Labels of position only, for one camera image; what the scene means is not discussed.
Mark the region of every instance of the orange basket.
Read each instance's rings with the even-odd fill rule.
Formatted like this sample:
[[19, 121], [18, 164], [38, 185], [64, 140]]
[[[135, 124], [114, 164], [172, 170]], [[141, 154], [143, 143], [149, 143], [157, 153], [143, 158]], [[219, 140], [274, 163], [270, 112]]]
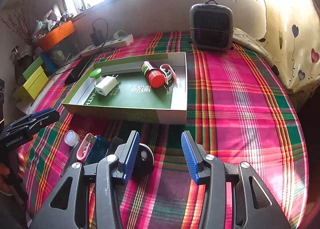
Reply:
[[73, 27], [73, 23], [68, 21], [49, 32], [45, 37], [41, 38], [37, 45], [40, 46], [44, 51], [48, 51], [68, 35], [71, 35], [74, 31], [75, 28]]

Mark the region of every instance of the red bottle cap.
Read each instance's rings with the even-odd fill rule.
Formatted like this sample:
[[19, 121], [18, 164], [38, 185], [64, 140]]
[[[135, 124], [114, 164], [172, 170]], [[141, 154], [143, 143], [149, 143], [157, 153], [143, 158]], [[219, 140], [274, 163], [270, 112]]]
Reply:
[[149, 73], [147, 80], [152, 88], [159, 88], [163, 86], [165, 82], [164, 76], [160, 71], [152, 71]]

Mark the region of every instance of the white round cap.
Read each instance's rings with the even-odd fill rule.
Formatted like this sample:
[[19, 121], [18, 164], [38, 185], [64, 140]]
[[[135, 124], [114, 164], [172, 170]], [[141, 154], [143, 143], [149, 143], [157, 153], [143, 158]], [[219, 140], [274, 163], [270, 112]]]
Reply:
[[78, 140], [79, 135], [73, 130], [67, 131], [67, 133], [64, 136], [64, 142], [70, 147], [73, 147], [78, 142]]

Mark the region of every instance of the striped tablecloth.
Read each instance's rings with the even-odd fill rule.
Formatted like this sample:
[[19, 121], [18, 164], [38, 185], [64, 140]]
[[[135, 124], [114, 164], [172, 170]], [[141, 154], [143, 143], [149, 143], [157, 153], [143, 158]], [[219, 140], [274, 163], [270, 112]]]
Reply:
[[[136, 37], [128, 47], [104, 53], [95, 61], [156, 52], [186, 52], [188, 67], [187, 124], [181, 126], [73, 116], [61, 105], [72, 85], [62, 76], [36, 111], [51, 107], [58, 122], [41, 130], [20, 150], [25, 155], [28, 210], [37, 213], [59, 180], [69, 147], [69, 129], [81, 137], [91, 132], [106, 139], [127, 139], [138, 130], [150, 146], [155, 169], [148, 177], [117, 188], [124, 228], [197, 228], [204, 186], [187, 171], [180, 136], [190, 130], [197, 143], [222, 161], [252, 164], [277, 199], [292, 228], [303, 217], [308, 192], [308, 161], [297, 115], [268, 65], [254, 52], [234, 44], [227, 53], [199, 51], [189, 33]], [[96, 228], [94, 184], [90, 187], [90, 226]], [[228, 196], [226, 228], [231, 226]]]

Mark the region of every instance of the green cap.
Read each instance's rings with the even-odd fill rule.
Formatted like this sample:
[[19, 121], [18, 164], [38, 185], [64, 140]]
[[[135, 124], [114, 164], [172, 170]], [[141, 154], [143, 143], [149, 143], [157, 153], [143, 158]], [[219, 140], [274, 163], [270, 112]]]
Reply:
[[101, 77], [101, 75], [100, 75], [100, 73], [101, 73], [101, 69], [100, 68], [98, 68], [98, 69], [95, 69], [92, 73], [90, 73], [90, 77], [92, 78], [94, 78], [94, 79], [99, 79], [100, 77]]

